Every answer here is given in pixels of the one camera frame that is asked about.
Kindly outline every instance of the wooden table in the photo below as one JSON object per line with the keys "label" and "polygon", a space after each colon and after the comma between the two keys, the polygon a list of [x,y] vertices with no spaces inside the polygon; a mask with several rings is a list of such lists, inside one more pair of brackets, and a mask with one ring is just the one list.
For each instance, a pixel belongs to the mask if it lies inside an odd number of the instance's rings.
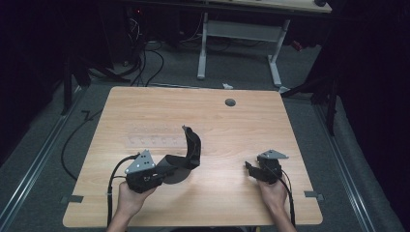
{"label": "wooden table", "polygon": [[[236,105],[227,106],[226,99]],[[155,163],[166,154],[184,156],[183,125],[201,138],[200,166],[184,182],[158,187],[130,226],[273,224],[244,167],[245,161],[257,166],[256,156],[269,149],[289,157],[280,164],[291,180],[296,223],[321,223],[316,199],[305,197],[312,186],[279,93],[114,87],[73,191],[83,200],[69,203],[64,224],[105,227],[106,188],[115,165],[145,149]],[[114,181],[113,212],[122,181]]]}

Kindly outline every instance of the metal rail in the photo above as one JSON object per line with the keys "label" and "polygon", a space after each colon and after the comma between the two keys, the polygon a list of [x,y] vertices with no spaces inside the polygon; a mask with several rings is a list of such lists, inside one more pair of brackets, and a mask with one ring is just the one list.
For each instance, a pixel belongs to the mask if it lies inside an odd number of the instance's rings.
{"label": "metal rail", "polygon": [[356,188],[355,182],[353,181],[352,176],[350,175],[349,169],[344,161],[343,155],[340,149],[337,146],[337,142],[333,136],[329,134],[329,131],[326,127],[326,115],[320,105],[314,105],[313,109],[316,113],[316,116],[321,121],[321,126],[323,131],[326,133],[328,141],[333,150],[334,159],[337,164],[337,171],[340,175],[340,179],[343,182],[343,185],[346,189],[347,196],[349,197],[350,203],[352,204],[353,210],[358,218],[358,221],[362,227],[363,231],[375,231],[373,222],[367,212],[365,202],[359,193],[359,190]]}
{"label": "metal rail", "polygon": [[23,179],[18,184],[15,193],[13,194],[12,198],[9,200],[9,203],[4,208],[3,212],[0,215],[0,231],[7,231],[9,227],[12,225],[15,216],[18,213],[18,210],[24,203],[28,193],[30,192],[31,188],[36,183],[37,179],[39,178],[42,170],[48,161],[52,153],[52,149],[54,148],[54,144],[57,141],[63,127],[66,125],[70,115],[73,113],[74,107],[79,102],[79,100],[84,95],[85,90],[77,87],[74,91],[74,101],[72,107],[69,109],[67,114],[61,115],[60,119],[56,123],[56,125],[51,130],[51,133],[48,135],[47,139],[44,142],[42,149],[37,153],[36,158],[34,159],[33,163],[31,164],[30,168],[28,169],[27,173],[23,177]]}

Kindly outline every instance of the person's right hand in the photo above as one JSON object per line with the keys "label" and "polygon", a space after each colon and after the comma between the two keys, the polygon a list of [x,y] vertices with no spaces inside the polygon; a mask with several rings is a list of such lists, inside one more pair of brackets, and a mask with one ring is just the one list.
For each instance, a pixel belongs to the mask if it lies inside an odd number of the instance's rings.
{"label": "person's right hand", "polygon": [[281,181],[276,181],[269,185],[267,182],[257,180],[257,184],[260,187],[262,199],[266,206],[272,208],[272,210],[284,209],[287,191]]}
{"label": "person's right hand", "polygon": [[277,181],[269,185],[267,182],[259,180],[257,181],[257,184],[260,187],[263,202],[265,202],[268,207],[269,213],[271,214],[278,231],[296,231],[296,228],[293,226],[284,208],[287,197],[287,190],[284,184],[281,181]]}

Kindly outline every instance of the silver metal bracket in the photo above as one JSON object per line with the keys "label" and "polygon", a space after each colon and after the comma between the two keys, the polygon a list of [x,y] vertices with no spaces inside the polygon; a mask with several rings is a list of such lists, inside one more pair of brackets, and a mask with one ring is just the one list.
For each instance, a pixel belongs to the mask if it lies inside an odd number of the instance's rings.
{"label": "silver metal bracket", "polygon": [[155,167],[151,153],[148,150],[144,150],[133,163],[126,169],[126,174],[131,174],[138,171],[144,171]]}

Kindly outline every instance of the gray carpet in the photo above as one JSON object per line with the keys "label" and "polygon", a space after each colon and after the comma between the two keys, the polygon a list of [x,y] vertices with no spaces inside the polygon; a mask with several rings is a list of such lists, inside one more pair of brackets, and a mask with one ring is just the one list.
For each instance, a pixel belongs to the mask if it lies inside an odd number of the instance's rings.
{"label": "gray carpet", "polygon": [[[320,48],[316,47],[297,52],[288,46],[282,49],[278,58],[278,68],[285,87],[294,87],[304,82],[319,50]],[[163,68],[151,83],[202,88],[222,88],[222,83],[228,83],[235,89],[273,91],[278,89],[273,85],[265,56],[238,51],[241,51],[240,46],[233,47],[232,50],[210,51],[206,79],[197,80],[198,48],[182,46],[176,49],[165,45],[158,50],[164,59]],[[160,56],[154,52],[146,54],[147,67],[143,74],[144,81],[161,66]],[[120,84],[106,79],[93,79],[92,85],[85,91],[64,126],[41,175],[15,216],[9,231],[104,231],[103,228],[71,229],[63,226],[62,219],[67,205],[62,203],[61,199],[71,195],[75,182],[63,170],[60,155],[71,133],[84,122],[83,111],[90,111],[93,114],[102,109],[110,88],[115,85]],[[362,227],[337,171],[327,133],[323,130],[322,122],[307,97],[306,94],[296,95],[284,99],[284,103],[313,188],[324,197],[324,200],[319,201],[324,219],[320,225],[298,226],[297,229],[298,231],[361,231]],[[42,148],[52,127],[59,120],[62,106],[60,87],[55,93],[53,102],[33,121],[19,146],[1,167],[0,175],[3,178],[0,179],[2,192],[0,209],[4,209],[13,196],[19,181]],[[335,121],[337,144],[364,197],[375,230],[403,231],[361,154],[343,114],[340,101],[337,107]],[[98,121],[99,117],[96,117],[95,120],[86,123],[67,145],[66,165],[75,176],[79,173]],[[274,226],[265,226],[262,231],[276,231],[276,229]]]}

